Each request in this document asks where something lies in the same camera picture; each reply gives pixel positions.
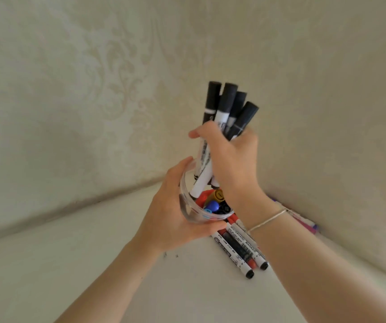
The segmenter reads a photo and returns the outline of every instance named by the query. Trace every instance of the clear plastic container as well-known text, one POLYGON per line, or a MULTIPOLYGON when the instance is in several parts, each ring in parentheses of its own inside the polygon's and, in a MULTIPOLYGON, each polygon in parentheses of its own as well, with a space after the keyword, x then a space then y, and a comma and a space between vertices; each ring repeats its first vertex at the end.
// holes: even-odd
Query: clear plastic container
POLYGON ((193 187, 194 178, 193 173, 196 168, 196 160, 192 161, 185 169, 179 187, 181 193, 179 195, 179 204, 181 205, 181 212, 185 218, 194 223, 204 223, 209 220, 224 220, 233 214, 233 211, 227 214, 215 214, 204 211, 195 201, 191 198, 189 190, 193 187))

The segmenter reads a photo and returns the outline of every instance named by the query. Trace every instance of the person's left hand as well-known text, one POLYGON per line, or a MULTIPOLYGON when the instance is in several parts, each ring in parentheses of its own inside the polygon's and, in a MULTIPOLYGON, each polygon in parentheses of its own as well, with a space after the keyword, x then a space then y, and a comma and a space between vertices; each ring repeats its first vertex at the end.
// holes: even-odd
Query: person's left hand
POLYGON ((184 169, 192 159, 189 156, 168 170, 134 237, 143 246, 163 252, 191 240, 209 236, 226 227, 224 221, 212 221, 205 224, 188 222, 181 213, 179 182, 184 169))

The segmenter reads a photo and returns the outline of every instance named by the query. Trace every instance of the thin white bracelet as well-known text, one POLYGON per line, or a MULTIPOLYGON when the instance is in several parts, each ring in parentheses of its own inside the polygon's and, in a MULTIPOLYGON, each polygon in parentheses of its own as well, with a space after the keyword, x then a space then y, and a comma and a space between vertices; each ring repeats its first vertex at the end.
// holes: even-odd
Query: thin white bracelet
POLYGON ((271 222, 273 219, 276 219, 277 217, 279 217, 281 214, 287 212, 287 209, 284 209, 282 210, 281 212, 278 212, 277 214, 275 214, 273 217, 271 217, 270 219, 267 219, 266 221, 263 221, 262 223, 259 223, 258 225, 256 225, 255 227, 249 229, 247 231, 247 233, 251 233, 251 231, 257 229, 257 228, 260 228, 261 226, 264 226, 266 223, 268 222, 271 222))

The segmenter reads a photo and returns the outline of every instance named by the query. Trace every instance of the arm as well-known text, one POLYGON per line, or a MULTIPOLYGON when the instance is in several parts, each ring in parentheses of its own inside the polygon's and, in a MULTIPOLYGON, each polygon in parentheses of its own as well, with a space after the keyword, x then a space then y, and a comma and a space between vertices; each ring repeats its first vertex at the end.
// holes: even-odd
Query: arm
POLYGON ((188 222, 179 208, 179 181, 188 157, 169 169, 133 239, 110 266, 70 305, 56 323, 119 323, 158 256, 223 229, 225 222, 188 222))
MULTIPOLYGON (((251 131, 228 142, 215 123, 189 133, 211 148, 213 172, 247 228, 281 211, 256 177, 257 136, 251 131)), ((366 280, 287 214, 252 235, 309 323, 386 323, 386 293, 366 280)))

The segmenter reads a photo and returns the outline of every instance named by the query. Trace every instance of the patterned wallpaper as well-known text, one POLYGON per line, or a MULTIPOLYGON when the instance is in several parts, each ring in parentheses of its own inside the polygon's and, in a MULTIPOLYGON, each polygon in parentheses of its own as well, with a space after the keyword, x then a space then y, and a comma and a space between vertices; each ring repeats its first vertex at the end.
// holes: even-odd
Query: patterned wallpaper
POLYGON ((386 0, 0 0, 0 226, 195 155, 208 80, 261 106, 264 189, 386 271, 386 0))

